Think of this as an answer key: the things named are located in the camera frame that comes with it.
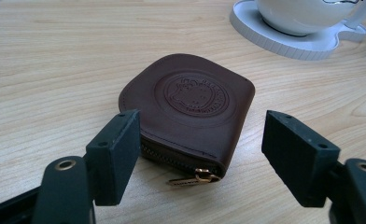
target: white saucer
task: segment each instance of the white saucer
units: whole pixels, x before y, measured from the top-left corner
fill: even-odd
[[[366,36],[366,27],[359,25],[355,30],[348,28],[345,26],[346,20],[315,34],[286,35],[262,20],[254,0],[235,3],[230,22],[239,34],[254,44],[273,53],[305,61],[329,57],[337,48],[339,39],[360,42]]]

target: zipper teeth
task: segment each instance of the zipper teeth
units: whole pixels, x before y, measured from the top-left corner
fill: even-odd
[[[182,163],[179,161],[172,160],[169,157],[163,156],[162,154],[152,150],[150,147],[145,146],[144,144],[141,144],[142,150],[144,150],[148,155],[151,157],[155,157],[161,161],[164,161],[172,166],[177,166],[185,170],[191,170],[193,173],[195,172],[196,167],[192,167],[190,165],[187,165],[186,163]]]

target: stitching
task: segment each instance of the stitching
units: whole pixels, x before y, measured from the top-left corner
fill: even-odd
[[[159,136],[157,136],[157,135],[155,135],[155,134],[149,133],[149,132],[148,132],[148,131],[146,131],[146,130],[143,130],[143,129],[141,129],[141,130],[142,130],[143,132],[145,132],[145,133],[147,133],[147,134],[150,134],[150,135],[152,135],[152,136],[154,136],[154,137],[156,137],[156,138],[159,138],[159,139],[161,139],[161,140],[163,140],[163,141],[166,141],[166,142],[169,142],[169,143],[175,144],[175,145],[177,145],[177,146],[183,147],[183,148],[188,149],[188,150],[191,150],[191,151],[201,152],[201,153],[203,153],[204,155],[206,155],[206,156],[210,156],[210,157],[212,157],[212,158],[217,158],[217,156],[215,156],[215,155],[212,155],[212,154],[209,154],[209,153],[203,152],[203,151],[201,151],[201,150],[196,150],[196,149],[193,149],[193,148],[190,148],[190,147],[182,146],[182,145],[180,145],[180,144],[178,144],[178,143],[175,143],[175,142],[169,141],[169,140],[164,139],[164,138],[161,138],[161,137],[159,137]]]

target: wooden table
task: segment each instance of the wooden table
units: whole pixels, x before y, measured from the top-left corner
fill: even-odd
[[[260,151],[265,112],[288,113],[366,160],[366,38],[329,59],[261,49],[229,22],[234,1],[0,0],[0,203],[40,185],[45,167],[85,146],[119,113],[123,87],[172,53],[205,57],[257,92],[225,178],[172,188],[139,158],[120,205],[98,223],[329,223],[302,208]]]

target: leather pouch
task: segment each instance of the leather pouch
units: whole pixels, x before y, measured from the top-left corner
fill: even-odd
[[[254,94],[249,80],[216,63],[173,54],[128,83],[119,107],[141,111],[142,156],[191,175],[169,182],[185,186],[225,176]]]

